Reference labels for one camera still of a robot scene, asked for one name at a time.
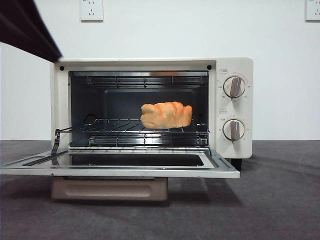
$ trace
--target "timer knob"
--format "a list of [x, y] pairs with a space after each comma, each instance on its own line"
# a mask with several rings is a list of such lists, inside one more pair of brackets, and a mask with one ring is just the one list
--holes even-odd
[[231, 141], [237, 141], [245, 134], [245, 126], [243, 123], [235, 119], [226, 121], [222, 130], [224, 136]]
[[245, 92], [245, 82], [239, 76], [232, 76], [223, 84], [225, 94], [230, 98], [238, 98]]

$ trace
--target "oven door hinge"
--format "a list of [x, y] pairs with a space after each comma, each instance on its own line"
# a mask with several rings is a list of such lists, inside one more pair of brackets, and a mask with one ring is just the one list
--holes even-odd
[[54, 134], [55, 134], [55, 139], [54, 139], [53, 148], [51, 150], [51, 155], [57, 154], [57, 150], [60, 144], [60, 129], [56, 129]]

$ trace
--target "white toaster oven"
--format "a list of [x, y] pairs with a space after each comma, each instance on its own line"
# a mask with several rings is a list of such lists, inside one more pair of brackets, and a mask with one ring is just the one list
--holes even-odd
[[[52, 150], [1, 173], [55, 176], [54, 198], [163, 200], [168, 177], [239, 178], [252, 155], [249, 58], [62, 59], [51, 69]], [[189, 126], [142, 125], [143, 104], [174, 101], [192, 106]]]

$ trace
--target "wall socket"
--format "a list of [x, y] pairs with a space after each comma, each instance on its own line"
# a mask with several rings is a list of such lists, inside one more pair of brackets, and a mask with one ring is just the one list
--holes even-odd
[[320, 0], [305, 0], [305, 20], [320, 22]]
[[82, 22], [103, 22], [103, 0], [80, 0], [80, 20]]

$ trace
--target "gray floor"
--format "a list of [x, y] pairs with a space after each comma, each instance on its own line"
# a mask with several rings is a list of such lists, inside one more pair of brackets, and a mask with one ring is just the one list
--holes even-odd
[[[1, 161], [49, 150], [3, 141]], [[1, 176], [1, 239], [320, 239], [320, 141], [256, 141], [240, 179], [169, 179], [169, 206], [50, 198], [50, 176]]]

